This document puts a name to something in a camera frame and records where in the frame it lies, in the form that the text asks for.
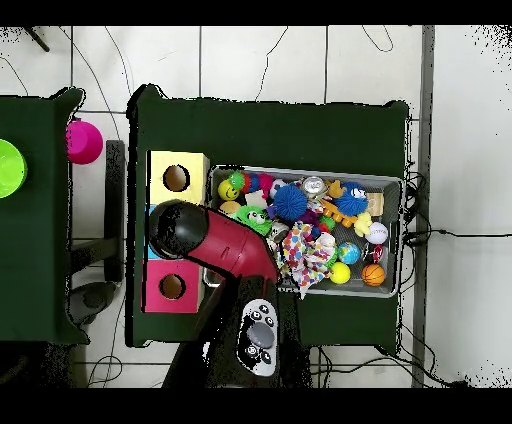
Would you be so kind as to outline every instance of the colorful fabric toy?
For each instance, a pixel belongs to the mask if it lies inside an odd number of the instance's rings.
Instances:
[[[315,242],[308,243],[311,235],[310,224],[296,222],[283,241],[283,275],[288,275],[299,286],[301,299],[314,284],[329,278],[327,264],[336,257],[336,241],[333,236],[323,233]]]

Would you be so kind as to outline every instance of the yellow rubber duck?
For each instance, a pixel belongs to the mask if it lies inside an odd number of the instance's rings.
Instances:
[[[369,212],[363,212],[357,215],[357,221],[354,223],[354,231],[359,237],[370,234],[370,225],[372,225],[372,216]]]

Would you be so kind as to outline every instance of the yellow ball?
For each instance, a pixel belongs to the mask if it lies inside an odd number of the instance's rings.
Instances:
[[[224,180],[219,184],[219,196],[222,200],[235,200],[240,192],[235,190],[229,180]]]
[[[336,284],[345,284],[350,280],[350,268],[342,262],[335,262],[331,267],[331,281]]]

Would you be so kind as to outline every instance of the basketball toy ball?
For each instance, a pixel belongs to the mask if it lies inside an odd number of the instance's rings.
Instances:
[[[366,265],[362,273],[363,281],[369,286],[380,286],[386,279],[384,268],[378,264]]]

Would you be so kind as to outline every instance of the green ball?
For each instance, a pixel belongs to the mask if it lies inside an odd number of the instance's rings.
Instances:
[[[241,190],[245,185],[244,175],[240,171],[233,172],[229,176],[228,180],[235,190]]]
[[[320,219],[320,224],[327,225],[327,228],[329,228],[329,231],[332,231],[333,228],[336,226],[336,222],[334,222],[334,219],[332,219],[330,216],[322,216]]]

